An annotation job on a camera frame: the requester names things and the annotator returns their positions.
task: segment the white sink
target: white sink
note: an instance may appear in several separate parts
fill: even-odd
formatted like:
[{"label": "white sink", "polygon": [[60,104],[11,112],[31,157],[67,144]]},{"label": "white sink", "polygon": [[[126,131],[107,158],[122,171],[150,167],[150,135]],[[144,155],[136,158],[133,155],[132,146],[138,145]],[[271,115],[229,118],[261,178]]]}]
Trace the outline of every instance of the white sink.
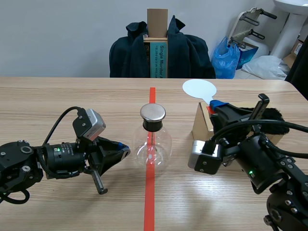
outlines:
[{"label": "white sink", "polygon": [[308,15],[308,0],[274,0],[274,3],[283,11]]},{"label": "white sink", "polygon": [[290,16],[271,55],[284,58],[289,55],[308,16],[308,0],[273,0],[275,5]]}]

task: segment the blue plastic bag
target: blue plastic bag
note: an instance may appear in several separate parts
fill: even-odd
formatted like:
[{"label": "blue plastic bag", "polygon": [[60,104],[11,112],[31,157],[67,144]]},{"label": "blue plastic bag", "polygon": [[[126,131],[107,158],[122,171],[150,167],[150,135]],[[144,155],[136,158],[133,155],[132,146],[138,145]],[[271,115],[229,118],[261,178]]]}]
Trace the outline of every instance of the blue plastic bag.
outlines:
[{"label": "blue plastic bag", "polygon": [[232,79],[240,60],[240,50],[234,45],[228,47],[228,39],[225,37],[216,47],[212,65],[216,72],[216,78]]}]

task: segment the silver bottle cap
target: silver bottle cap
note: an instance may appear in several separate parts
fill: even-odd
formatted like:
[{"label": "silver bottle cap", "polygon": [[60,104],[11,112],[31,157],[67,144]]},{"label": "silver bottle cap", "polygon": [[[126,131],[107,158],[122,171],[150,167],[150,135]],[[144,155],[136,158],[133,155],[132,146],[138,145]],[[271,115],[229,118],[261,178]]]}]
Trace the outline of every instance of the silver bottle cap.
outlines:
[{"label": "silver bottle cap", "polygon": [[149,103],[140,110],[141,117],[147,122],[160,122],[166,117],[166,110],[162,105]]}]

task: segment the glass bottle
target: glass bottle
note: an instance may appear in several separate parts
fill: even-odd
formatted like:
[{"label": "glass bottle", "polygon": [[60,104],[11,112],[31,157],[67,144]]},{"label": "glass bottle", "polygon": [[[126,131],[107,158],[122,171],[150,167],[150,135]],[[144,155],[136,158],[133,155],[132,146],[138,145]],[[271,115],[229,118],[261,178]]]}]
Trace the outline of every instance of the glass bottle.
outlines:
[{"label": "glass bottle", "polygon": [[172,138],[163,127],[166,111],[159,104],[149,103],[141,108],[140,115],[143,125],[134,133],[134,159],[143,167],[155,165],[156,170],[163,170],[168,165],[172,149]]}]

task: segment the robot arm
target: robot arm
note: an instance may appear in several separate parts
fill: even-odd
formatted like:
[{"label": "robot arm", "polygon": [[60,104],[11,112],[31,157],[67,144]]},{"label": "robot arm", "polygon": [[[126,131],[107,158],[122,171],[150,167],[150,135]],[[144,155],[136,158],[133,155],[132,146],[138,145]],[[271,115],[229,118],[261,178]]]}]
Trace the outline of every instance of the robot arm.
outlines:
[{"label": "robot arm", "polygon": [[[48,144],[61,119],[74,109],[78,110],[78,117],[73,122],[76,142]],[[42,180],[43,170],[47,179],[67,179],[79,176],[80,173],[90,174],[98,193],[107,193],[100,176],[127,157],[130,149],[120,142],[99,137],[105,128],[103,119],[94,110],[72,107],[60,116],[42,146],[32,147],[27,141],[0,146],[0,202],[26,203],[29,199],[27,188]],[[23,192],[25,199],[9,198],[13,192]]]},{"label": "robot arm", "polygon": [[213,175],[221,164],[227,167],[236,160],[251,180],[256,194],[280,180],[270,187],[269,215],[265,216],[265,223],[274,231],[278,227],[283,231],[307,231],[308,176],[295,165],[292,156],[308,158],[308,154],[277,148],[259,126],[271,124],[304,132],[308,132],[308,128],[284,121],[261,120],[269,99],[264,94],[259,97],[261,101],[253,112],[228,103],[211,102],[211,109],[215,111],[211,116],[214,136],[206,142],[194,141],[189,167]]}]

